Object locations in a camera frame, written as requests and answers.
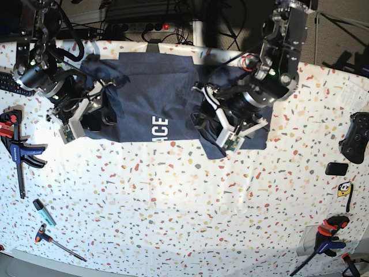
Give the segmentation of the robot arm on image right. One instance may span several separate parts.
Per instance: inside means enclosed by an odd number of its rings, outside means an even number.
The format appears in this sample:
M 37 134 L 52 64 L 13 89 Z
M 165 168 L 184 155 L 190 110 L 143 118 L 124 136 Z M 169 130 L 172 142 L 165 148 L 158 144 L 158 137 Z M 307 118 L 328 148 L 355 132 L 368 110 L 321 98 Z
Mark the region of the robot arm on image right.
M 318 1 L 276 1 L 263 25 L 260 53 L 238 55 L 247 76 L 228 88 L 212 83 L 195 83 L 192 87 L 203 96 L 193 123 L 221 153 L 238 152 L 245 139 L 267 130 L 269 120 L 261 112 L 296 91 L 307 17 L 317 7 Z

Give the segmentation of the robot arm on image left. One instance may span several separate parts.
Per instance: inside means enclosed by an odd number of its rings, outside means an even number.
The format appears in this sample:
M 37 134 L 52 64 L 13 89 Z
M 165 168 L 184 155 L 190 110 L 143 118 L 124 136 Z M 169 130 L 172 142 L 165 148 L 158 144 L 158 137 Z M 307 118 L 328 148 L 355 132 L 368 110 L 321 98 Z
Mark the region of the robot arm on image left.
M 115 85 L 113 79 L 103 80 L 70 63 L 79 62 L 85 54 L 82 40 L 67 15 L 55 1 L 23 1 L 23 11 L 31 17 L 31 31 L 24 31 L 26 43 L 34 47 L 18 57 L 13 69 L 15 82 L 26 91 L 47 98 L 54 106 L 46 120 L 57 123 L 64 143 L 85 136 L 85 132 L 100 132 L 104 126 L 114 126 L 117 116 L 106 95 L 106 88 Z M 56 46 L 57 34 L 65 23 L 78 47 L 74 55 Z

